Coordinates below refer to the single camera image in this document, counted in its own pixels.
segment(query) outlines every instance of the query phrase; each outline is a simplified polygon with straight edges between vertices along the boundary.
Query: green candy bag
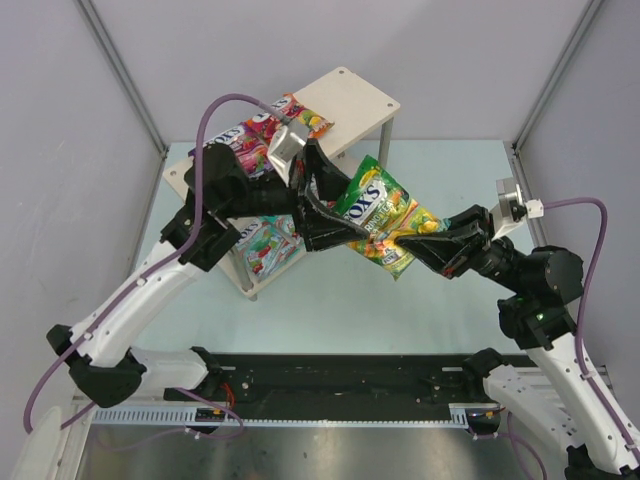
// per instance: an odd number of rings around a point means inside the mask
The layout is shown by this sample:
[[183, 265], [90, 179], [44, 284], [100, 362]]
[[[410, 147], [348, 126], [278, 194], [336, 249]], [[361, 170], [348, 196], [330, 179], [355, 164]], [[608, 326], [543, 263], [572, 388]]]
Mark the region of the green candy bag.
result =
[[369, 155], [360, 164], [333, 210], [370, 232], [368, 240], [347, 245], [380, 265], [396, 280], [415, 257], [396, 245], [394, 240], [401, 235], [441, 232], [450, 224], [449, 220], [438, 219], [411, 198]]

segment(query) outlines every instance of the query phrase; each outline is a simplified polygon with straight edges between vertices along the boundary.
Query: shelf leg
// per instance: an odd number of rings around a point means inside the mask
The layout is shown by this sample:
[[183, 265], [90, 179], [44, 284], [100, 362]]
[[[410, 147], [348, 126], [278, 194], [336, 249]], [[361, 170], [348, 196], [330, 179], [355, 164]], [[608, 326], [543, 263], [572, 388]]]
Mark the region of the shelf leg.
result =
[[389, 145], [391, 144], [391, 129], [393, 128], [393, 118], [382, 124], [380, 131], [380, 150], [378, 151], [378, 163], [382, 168], [387, 167], [389, 157]]
[[[253, 282], [249, 278], [249, 273], [247, 272], [247, 269], [244, 268], [244, 264], [242, 262], [242, 256], [240, 255], [238, 248], [232, 247], [231, 250], [229, 250], [229, 254], [231, 255], [233, 268], [236, 271], [236, 274], [238, 275], [238, 279], [240, 280], [240, 288], [242, 288], [243, 291], [248, 292], [253, 288]], [[252, 301], [256, 301], [258, 299], [258, 296], [253, 295], [249, 297], [249, 299]]]

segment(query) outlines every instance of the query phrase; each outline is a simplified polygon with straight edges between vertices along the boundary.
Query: metal plate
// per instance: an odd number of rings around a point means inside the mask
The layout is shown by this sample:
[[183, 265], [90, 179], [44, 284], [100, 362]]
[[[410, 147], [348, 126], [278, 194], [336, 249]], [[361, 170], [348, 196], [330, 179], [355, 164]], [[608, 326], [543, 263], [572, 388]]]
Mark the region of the metal plate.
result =
[[[91, 429], [110, 446], [130, 445], [159, 431], [139, 426]], [[252, 428], [224, 442], [166, 436], [124, 454], [89, 443], [77, 479], [114, 478], [516, 480], [524, 476], [508, 440], [473, 442], [459, 429]]]

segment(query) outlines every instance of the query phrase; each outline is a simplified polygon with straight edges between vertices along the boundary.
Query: snack bag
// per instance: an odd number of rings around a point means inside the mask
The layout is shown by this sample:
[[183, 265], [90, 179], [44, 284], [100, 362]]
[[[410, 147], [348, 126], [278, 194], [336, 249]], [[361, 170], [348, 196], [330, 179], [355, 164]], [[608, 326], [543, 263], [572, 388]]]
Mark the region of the snack bag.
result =
[[364, 227], [368, 240], [348, 246], [398, 279], [415, 258], [395, 244], [400, 235], [441, 232], [449, 220], [439, 220], [416, 202], [377, 160], [367, 155], [334, 208], [345, 219]]
[[[333, 123], [326, 118], [298, 103], [292, 93], [285, 93], [280, 100], [272, 103], [271, 106], [287, 117], [296, 118], [300, 123], [309, 127], [311, 129], [309, 137], [311, 138], [320, 138], [333, 126]], [[280, 120], [267, 112], [262, 112], [247, 120], [247, 125], [265, 142], [270, 143], [271, 138], [280, 128]]]
[[294, 240], [298, 240], [300, 235], [296, 233], [296, 226], [293, 223], [293, 217], [291, 215], [272, 215], [268, 217], [262, 217], [271, 225], [276, 226], [282, 230], [285, 234], [289, 235]]
[[258, 280], [277, 271], [298, 253], [296, 245], [289, 243], [273, 225], [263, 220], [251, 222], [240, 235], [236, 246]]
[[[267, 146], [246, 123], [241, 123], [216, 135], [207, 142], [207, 144], [210, 143], [229, 145], [249, 178], [259, 177], [263, 173], [273, 170], [273, 166], [267, 160]], [[195, 149], [189, 152], [190, 157], [194, 155]]]

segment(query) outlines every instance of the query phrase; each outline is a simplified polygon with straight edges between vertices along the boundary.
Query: small table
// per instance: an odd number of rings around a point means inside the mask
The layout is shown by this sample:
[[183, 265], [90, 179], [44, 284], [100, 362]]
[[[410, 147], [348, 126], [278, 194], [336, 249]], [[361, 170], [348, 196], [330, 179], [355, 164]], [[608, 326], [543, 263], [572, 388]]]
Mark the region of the small table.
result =
[[[385, 166], [389, 155], [393, 117], [400, 104], [378, 90], [346, 67], [338, 67], [315, 82], [294, 93], [296, 99], [306, 107], [318, 112], [335, 125], [320, 139], [320, 146], [329, 160], [345, 174], [353, 176], [361, 159], [350, 157], [346, 150], [355, 145], [376, 128], [381, 127], [378, 161]], [[187, 195], [185, 172], [191, 168], [193, 159], [185, 158], [167, 168], [163, 177], [184, 200]], [[232, 221], [238, 230], [243, 230], [254, 219]], [[306, 254], [302, 248], [293, 258], [262, 281], [246, 268], [242, 256], [232, 249], [218, 263], [229, 279], [250, 300], [257, 300], [257, 293], [269, 283], [300, 261]]]

